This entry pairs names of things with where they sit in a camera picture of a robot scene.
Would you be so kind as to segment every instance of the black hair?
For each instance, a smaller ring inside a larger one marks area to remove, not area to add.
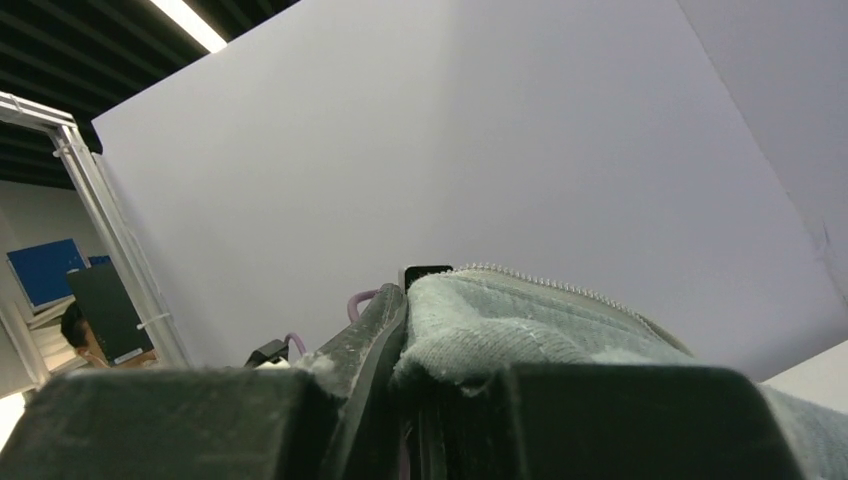
[[[87,347],[85,340],[85,317],[82,316],[77,302],[68,305],[68,309],[62,314],[62,335],[72,347]]]

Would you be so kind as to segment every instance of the person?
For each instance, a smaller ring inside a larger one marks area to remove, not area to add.
[[[62,335],[65,340],[74,348],[77,355],[88,361],[95,368],[110,368],[109,362],[106,361],[106,355],[97,343],[94,332],[86,321],[82,310],[77,305],[77,302],[71,303],[62,314]],[[144,367],[156,360],[154,351],[145,352],[135,358],[132,358],[117,368],[133,368]]]

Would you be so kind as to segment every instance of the zipper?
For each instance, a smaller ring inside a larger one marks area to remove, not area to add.
[[[611,299],[611,298],[609,298],[605,295],[602,295],[602,294],[600,294],[600,293],[598,293],[594,290],[590,290],[588,288],[582,288],[582,287],[578,287],[576,285],[572,285],[570,283],[558,282],[558,281],[553,281],[553,280],[549,280],[549,279],[546,279],[546,278],[540,278],[540,277],[534,277],[534,276],[531,276],[531,275],[526,275],[524,273],[518,272],[518,271],[513,270],[511,268],[506,268],[502,265],[491,264],[491,263],[466,264],[466,265],[464,265],[460,268],[454,269],[452,271],[435,273],[433,275],[437,275],[437,276],[460,276],[460,277],[462,277],[463,274],[467,274],[467,273],[471,273],[471,274],[482,273],[484,275],[485,274],[500,275],[500,276],[502,276],[506,279],[509,279],[513,282],[520,282],[520,283],[523,283],[523,284],[532,285],[534,287],[543,288],[543,289],[551,289],[551,290],[554,290],[556,292],[560,292],[560,293],[567,294],[567,295],[572,295],[572,296],[577,297],[578,300],[583,299],[584,300],[583,302],[577,302],[577,303],[582,303],[583,307],[589,308],[589,309],[591,309],[593,307],[593,305],[591,305],[591,302],[595,302],[595,304],[597,304],[597,305],[602,305],[603,307],[606,307],[608,309],[613,310],[615,313],[617,313],[617,315],[615,315],[616,317],[621,318],[623,316],[624,318],[622,318],[622,319],[626,319],[626,320],[629,320],[631,322],[635,322],[639,327],[646,329],[650,334],[655,336],[657,339],[671,344],[671,346],[673,346],[674,348],[676,348],[676,349],[678,349],[678,350],[680,350],[680,351],[682,351],[682,352],[684,352],[688,355],[692,355],[692,352],[689,351],[689,348],[686,347],[686,345],[683,342],[678,340],[671,333],[665,331],[659,325],[657,325],[654,322],[652,322],[651,320],[649,320],[647,317],[639,314],[638,312],[636,312],[632,308],[629,308],[629,307],[623,305],[620,302],[617,302],[617,301],[615,301],[615,300],[613,300],[613,299]]]

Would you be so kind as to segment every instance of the ceiling light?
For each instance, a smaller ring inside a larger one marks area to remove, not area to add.
[[[183,0],[150,0],[165,15],[171,17],[183,30],[203,45],[210,53],[227,46],[227,42],[212,30]]]

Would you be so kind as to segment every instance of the ceiling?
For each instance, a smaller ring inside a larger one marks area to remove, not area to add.
[[[227,42],[296,0],[185,0]],[[10,0],[0,6],[0,91],[91,120],[207,51],[148,0]],[[44,134],[0,122],[0,180],[73,189]]]

